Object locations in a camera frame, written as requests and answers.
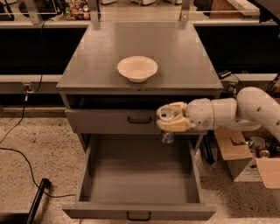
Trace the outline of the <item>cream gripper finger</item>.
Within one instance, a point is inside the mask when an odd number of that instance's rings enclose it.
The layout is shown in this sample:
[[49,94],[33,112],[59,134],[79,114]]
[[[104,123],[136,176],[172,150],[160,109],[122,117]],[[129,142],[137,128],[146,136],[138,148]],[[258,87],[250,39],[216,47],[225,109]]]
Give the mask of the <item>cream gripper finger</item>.
[[157,119],[157,126],[164,131],[169,132],[186,132],[195,127],[195,124],[190,121],[189,118],[181,117],[177,120],[163,121]]
[[186,115],[186,108],[182,101],[166,104],[157,110],[157,117],[161,121],[176,121]]

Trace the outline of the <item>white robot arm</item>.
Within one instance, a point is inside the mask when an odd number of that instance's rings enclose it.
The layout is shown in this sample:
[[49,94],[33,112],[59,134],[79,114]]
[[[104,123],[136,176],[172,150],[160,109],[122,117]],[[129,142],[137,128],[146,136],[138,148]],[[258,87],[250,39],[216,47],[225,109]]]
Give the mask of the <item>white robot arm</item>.
[[235,98],[196,99],[166,104],[157,110],[157,126],[163,131],[252,131],[263,126],[280,140],[280,104],[258,87],[245,87]]

